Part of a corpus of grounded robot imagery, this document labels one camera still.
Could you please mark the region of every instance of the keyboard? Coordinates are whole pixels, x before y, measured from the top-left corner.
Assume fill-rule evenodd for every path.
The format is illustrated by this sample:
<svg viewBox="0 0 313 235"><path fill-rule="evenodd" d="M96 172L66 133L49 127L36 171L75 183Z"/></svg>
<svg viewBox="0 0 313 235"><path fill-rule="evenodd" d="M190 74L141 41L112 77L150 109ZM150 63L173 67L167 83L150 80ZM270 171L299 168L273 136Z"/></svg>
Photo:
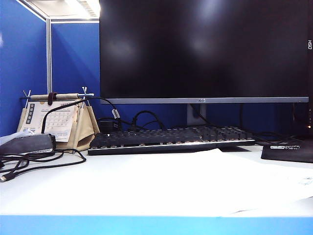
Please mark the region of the keyboard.
<svg viewBox="0 0 313 235"><path fill-rule="evenodd" d="M89 155L202 151L220 147L254 145L252 134L237 127L194 126L168 130L98 133Z"/></svg>

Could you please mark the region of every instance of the power adapter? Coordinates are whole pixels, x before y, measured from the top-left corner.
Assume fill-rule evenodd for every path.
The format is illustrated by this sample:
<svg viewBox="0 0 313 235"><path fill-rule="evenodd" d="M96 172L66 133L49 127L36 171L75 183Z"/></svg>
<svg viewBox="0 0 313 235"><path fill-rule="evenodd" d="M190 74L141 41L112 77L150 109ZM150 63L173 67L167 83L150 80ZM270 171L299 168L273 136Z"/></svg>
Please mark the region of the power adapter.
<svg viewBox="0 0 313 235"><path fill-rule="evenodd" d="M114 121L99 121L98 127L100 132L103 134L118 131L118 124Z"/></svg>
<svg viewBox="0 0 313 235"><path fill-rule="evenodd" d="M36 134L12 139L0 145L0 154L22 154L51 152L56 148L55 137L51 134Z"/></svg>

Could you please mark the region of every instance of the monitor stand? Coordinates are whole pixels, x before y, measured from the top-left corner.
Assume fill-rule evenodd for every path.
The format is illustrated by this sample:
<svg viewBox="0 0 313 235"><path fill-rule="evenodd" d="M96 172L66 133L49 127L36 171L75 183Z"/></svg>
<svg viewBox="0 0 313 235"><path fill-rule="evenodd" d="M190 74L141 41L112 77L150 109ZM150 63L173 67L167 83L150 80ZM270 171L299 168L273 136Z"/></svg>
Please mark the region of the monitor stand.
<svg viewBox="0 0 313 235"><path fill-rule="evenodd" d="M194 104L200 111L201 115L206 118L206 104ZM190 104L187 104L187 125L201 125L205 121L199 117Z"/></svg>

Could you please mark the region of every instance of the calendar stand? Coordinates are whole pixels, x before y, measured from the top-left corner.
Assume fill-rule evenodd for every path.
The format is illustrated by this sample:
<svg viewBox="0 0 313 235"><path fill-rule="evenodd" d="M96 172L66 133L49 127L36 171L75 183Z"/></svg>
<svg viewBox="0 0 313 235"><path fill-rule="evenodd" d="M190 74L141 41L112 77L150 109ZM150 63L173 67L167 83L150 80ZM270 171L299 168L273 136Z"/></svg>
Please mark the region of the calendar stand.
<svg viewBox="0 0 313 235"><path fill-rule="evenodd" d="M85 97L92 97L93 94L87 94L86 87L83 87L84 94L57 94L53 102L58 101L78 101L85 99ZM44 101L48 100L48 95L28 95L24 92L27 98L26 105L22 110L18 131L21 130L23 123L26 121L26 114L29 101ZM79 151L87 150L89 148L90 142L94 139L95 134L99 133L99 128L93 113L93 109L87 101L88 105L84 102L78 104L77 111L73 116L72 127L70 131L70 136L68 142L57 142L58 149L74 148Z"/></svg>

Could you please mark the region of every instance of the calendar page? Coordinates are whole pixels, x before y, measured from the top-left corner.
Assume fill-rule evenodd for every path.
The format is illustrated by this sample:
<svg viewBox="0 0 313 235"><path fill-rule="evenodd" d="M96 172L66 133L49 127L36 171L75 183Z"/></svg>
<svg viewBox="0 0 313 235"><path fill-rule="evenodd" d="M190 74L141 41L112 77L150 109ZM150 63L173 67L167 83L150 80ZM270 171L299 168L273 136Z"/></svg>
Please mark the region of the calendar page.
<svg viewBox="0 0 313 235"><path fill-rule="evenodd" d="M21 130L31 130L36 134L41 133L43 119L51 109L73 103L75 100L54 101L48 105L47 101L29 102L26 116ZM78 106L73 105L48 114L45 123L45 133L55 136L58 142L68 142L73 121L76 121Z"/></svg>

